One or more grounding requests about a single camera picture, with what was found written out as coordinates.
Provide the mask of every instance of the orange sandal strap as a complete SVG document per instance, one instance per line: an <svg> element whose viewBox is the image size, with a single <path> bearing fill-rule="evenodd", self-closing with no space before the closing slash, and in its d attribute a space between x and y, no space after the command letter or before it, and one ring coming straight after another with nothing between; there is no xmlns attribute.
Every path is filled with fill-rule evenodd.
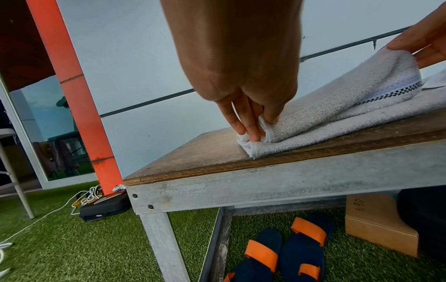
<svg viewBox="0 0 446 282"><path fill-rule="evenodd" d="M223 282L231 282L231 279L234 278L236 274L234 272L229 272L228 275L226 275L225 279L223 280Z"/></svg>
<svg viewBox="0 0 446 282"><path fill-rule="evenodd" d="M248 241L245 256L263 263L269 267L271 272L275 272L277 259L279 258L278 254L276 254L273 250L254 240Z"/></svg>
<svg viewBox="0 0 446 282"><path fill-rule="evenodd" d="M301 264L301 266L299 268L299 276L301 276L302 274L311 276L314 279L316 279L316 281L319 281L319 277L321 274L321 268L314 266L312 264L303 263L303 264Z"/></svg>
<svg viewBox="0 0 446 282"><path fill-rule="evenodd" d="M296 234L300 232L310 238L313 238L321 245L321 247L324 247L325 245L325 239L327 238L325 231L316 224L303 218L296 217L293 225L291 226L291 230L293 230Z"/></svg>

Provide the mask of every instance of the black and white checkered stripe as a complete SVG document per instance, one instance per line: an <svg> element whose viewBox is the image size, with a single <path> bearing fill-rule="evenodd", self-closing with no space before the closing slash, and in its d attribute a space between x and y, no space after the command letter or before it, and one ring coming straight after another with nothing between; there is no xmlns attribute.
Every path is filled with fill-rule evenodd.
<svg viewBox="0 0 446 282"><path fill-rule="evenodd" d="M390 98L390 97L395 97L395 96L399 96L399 95L402 95L402 94L406 94L406 93L412 92L412 91L420 88L421 85L422 85L421 81L419 81L419 82L417 82L415 84L412 84L411 86L405 87L403 89L399 89L399 90L391 92L389 94L382 95L382 96L379 96L379 97L376 97L376 98L372 98L372 99L369 99L369 100L365 100L365 101L356 103L356 104L354 104L354 106L358 106L358 105L370 103L370 102L373 102L373 101L378 101L378 100L382 100L382 99L385 99L385 98Z"/></svg>

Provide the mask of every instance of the black case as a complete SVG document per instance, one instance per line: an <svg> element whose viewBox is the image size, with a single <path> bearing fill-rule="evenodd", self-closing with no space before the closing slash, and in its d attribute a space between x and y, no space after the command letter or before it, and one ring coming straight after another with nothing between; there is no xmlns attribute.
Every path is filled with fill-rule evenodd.
<svg viewBox="0 0 446 282"><path fill-rule="evenodd" d="M397 208L400 218L417 230L419 247L446 263L446 186L402 190Z"/></svg>
<svg viewBox="0 0 446 282"><path fill-rule="evenodd" d="M89 203L80 208L79 217L85 222L95 221L108 216L123 213L131 208L130 199L127 192L104 202L94 204Z"/></svg>

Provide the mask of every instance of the orange pillar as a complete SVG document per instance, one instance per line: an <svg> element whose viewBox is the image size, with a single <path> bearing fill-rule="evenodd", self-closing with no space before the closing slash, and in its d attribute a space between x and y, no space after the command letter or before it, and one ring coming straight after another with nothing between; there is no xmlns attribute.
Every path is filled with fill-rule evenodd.
<svg viewBox="0 0 446 282"><path fill-rule="evenodd" d="M122 177L56 0L26 0L105 194Z"/></svg>

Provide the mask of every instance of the cardboard box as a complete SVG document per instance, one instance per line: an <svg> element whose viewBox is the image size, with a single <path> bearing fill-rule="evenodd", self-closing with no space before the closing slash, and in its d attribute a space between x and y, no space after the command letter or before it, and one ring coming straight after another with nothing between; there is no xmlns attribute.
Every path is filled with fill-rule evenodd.
<svg viewBox="0 0 446 282"><path fill-rule="evenodd" d="M347 196L346 233L417 257L418 233L399 217L391 194Z"/></svg>

